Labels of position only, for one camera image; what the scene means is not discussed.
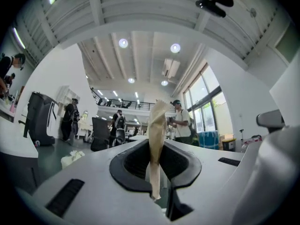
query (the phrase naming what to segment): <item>balcony railing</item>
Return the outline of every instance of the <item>balcony railing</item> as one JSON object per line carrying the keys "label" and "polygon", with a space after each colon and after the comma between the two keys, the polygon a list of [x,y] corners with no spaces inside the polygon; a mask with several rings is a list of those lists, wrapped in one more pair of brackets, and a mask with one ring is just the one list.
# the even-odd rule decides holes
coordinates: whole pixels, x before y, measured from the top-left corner
{"label": "balcony railing", "polygon": [[[117,99],[109,99],[107,101],[104,98],[101,98],[92,88],[90,89],[94,97],[96,97],[96,103],[99,106],[109,106],[109,107],[117,107],[120,109],[137,109],[137,110],[144,110],[150,111],[155,103],[144,103],[140,102],[139,104],[136,101],[128,101],[128,100],[117,100]],[[170,109],[168,112],[174,113],[174,109]]]}

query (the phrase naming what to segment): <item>window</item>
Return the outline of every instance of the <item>window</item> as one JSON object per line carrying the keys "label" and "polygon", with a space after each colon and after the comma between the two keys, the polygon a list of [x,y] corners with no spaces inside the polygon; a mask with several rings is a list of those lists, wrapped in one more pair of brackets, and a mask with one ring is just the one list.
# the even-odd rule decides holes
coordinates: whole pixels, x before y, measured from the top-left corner
{"label": "window", "polygon": [[221,92],[212,99],[220,135],[233,134],[233,125],[224,94]]}
{"label": "window", "polygon": [[198,80],[193,84],[193,86],[190,88],[190,91],[192,95],[193,105],[195,105],[202,98],[208,95],[202,76],[200,76]]}
{"label": "window", "polygon": [[192,106],[192,103],[191,103],[191,96],[189,95],[189,91],[187,90],[184,95],[186,98],[187,108],[190,108]]}
{"label": "window", "polygon": [[193,113],[195,114],[197,133],[215,130],[218,130],[220,135],[233,133],[226,99],[208,65],[184,95],[190,117],[193,118]]}
{"label": "window", "polygon": [[205,71],[203,72],[203,78],[209,92],[212,92],[220,85],[210,66],[207,66]]}
{"label": "window", "polygon": [[296,27],[291,23],[285,34],[276,45],[276,49],[291,63],[300,47],[300,34]]}

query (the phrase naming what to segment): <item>white plastic bag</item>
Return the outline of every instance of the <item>white plastic bag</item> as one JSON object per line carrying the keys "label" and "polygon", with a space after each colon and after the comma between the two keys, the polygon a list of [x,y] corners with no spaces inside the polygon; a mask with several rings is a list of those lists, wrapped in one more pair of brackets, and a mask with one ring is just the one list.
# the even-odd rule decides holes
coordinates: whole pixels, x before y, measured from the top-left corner
{"label": "white plastic bag", "polygon": [[72,151],[70,152],[71,156],[63,157],[60,162],[62,169],[72,164],[74,161],[78,160],[79,158],[85,156],[85,154],[82,151]]}
{"label": "white plastic bag", "polygon": [[171,104],[158,100],[150,112],[147,134],[150,147],[150,183],[152,185],[152,198],[160,199],[160,172],[159,158],[163,149],[167,121],[165,112],[171,109]]}

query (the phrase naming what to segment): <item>glass door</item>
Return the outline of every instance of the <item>glass door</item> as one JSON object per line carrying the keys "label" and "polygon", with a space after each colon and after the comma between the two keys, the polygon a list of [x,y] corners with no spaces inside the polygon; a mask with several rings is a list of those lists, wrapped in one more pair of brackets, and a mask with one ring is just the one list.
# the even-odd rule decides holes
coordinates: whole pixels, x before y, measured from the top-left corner
{"label": "glass door", "polygon": [[202,109],[202,116],[203,116],[203,122],[204,122],[204,130],[205,131],[215,131],[215,121],[214,121],[214,115],[212,112],[211,103],[205,104]]}

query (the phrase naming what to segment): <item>blue bin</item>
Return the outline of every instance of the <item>blue bin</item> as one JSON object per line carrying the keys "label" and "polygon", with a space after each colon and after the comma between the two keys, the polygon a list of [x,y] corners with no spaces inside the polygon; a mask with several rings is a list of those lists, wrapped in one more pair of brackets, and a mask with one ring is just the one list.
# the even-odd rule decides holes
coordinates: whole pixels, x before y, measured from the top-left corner
{"label": "blue bin", "polygon": [[219,150],[218,131],[201,132],[198,136],[201,148]]}

